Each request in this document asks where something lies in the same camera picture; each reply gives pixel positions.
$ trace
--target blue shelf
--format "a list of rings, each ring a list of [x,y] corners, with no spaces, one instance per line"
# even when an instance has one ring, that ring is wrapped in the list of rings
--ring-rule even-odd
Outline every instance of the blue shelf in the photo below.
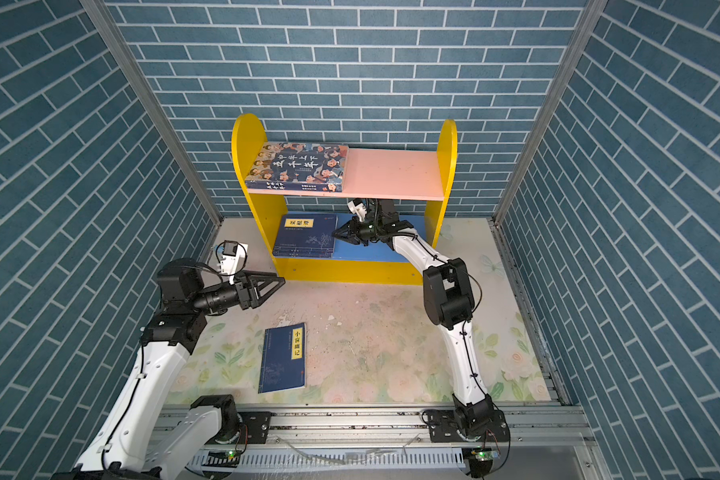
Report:
[[[352,218],[352,214],[338,214],[338,226],[344,225],[349,219]],[[407,220],[411,222],[423,239],[426,240],[426,233],[424,229],[424,216],[423,215],[401,215],[400,220]],[[394,252],[386,244],[381,242],[377,244],[369,244],[368,246],[363,245],[352,245],[340,240],[336,240],[336,245],[333,251],[333,257],[324,260],[352,260],[357,262],[395,262],[395,263],[407,263],[408,261],[403,255]]]

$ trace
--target shelf side panel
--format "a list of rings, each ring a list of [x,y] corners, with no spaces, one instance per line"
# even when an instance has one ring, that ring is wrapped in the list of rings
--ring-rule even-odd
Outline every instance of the shelf side panel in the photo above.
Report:
[[[281,195],[251,194],[246,187],[246,175],[264,142],[266,132],[257,116],[244,114],[235,120],[235,127],[232,129],[232,162],[235,165],[235,174],[271,255],[280,219],[288,212],[286,199]]]
[[[448,208],[448,198],[451,197],[451,187],[456,175],[456,158],[458,156],[458,134],[456,122],[446,120],[440,130],[438,141],[438,166],[440,168],[440,179],[443,185],[443,200],[430,200],[424,210],[424,226],[427,231],[427,238],[430,244],[437,247],[440,237],[440,227],[445,217],[445,209]]]

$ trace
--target yellow bookshelf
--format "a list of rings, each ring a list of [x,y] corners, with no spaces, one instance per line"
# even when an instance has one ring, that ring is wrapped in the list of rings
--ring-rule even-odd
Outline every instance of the yellow bookshelf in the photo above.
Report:
[[[407,262],[285,258],[272,255],[275,238],[284,214],[288,213],[284,194],[301,196],[326,195],[298,190],[262,190],[246,187],[256,156],[267,141],[262,122],[254,114],[240,115],[232,130],[232,162],[240,188],[259,226],[264,243],[280,276],[288,280],[349,283],[391,283],[421,285],[422,276]],[[456,172],[456,123],[446,120],[440,131],[438,149],[431,151],[350,148],[342,192],[331,197],[398,198],[426,200],[424,229],[427,241],[436,246],[440,227],[451,195]],[[415,181],[398,184],[382,178],[406,178]]]

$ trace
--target book cover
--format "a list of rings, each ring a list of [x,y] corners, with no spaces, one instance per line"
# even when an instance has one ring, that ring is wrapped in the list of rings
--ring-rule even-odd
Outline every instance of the book cover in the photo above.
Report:
[[[282,216],[272,248],[274,256],[331,258],[336,239],[337,214],[293,212]]]
[[[259,393],[304,387],[305,340],[304,323],[264,331]]]
[[[267,142],[246,176],[246,186],[268,190],[342,191],[349,147]]]

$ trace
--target blue book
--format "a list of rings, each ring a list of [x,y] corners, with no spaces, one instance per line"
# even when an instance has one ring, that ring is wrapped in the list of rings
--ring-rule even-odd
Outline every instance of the blue book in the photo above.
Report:
[[[304,323],[264,331],[259,393],[304,387],[305,340]]]
[[[336,239],[336,214],[308,214],[293,212],[282,216],[277,232],[274,256],[297,258],[331,258]]]

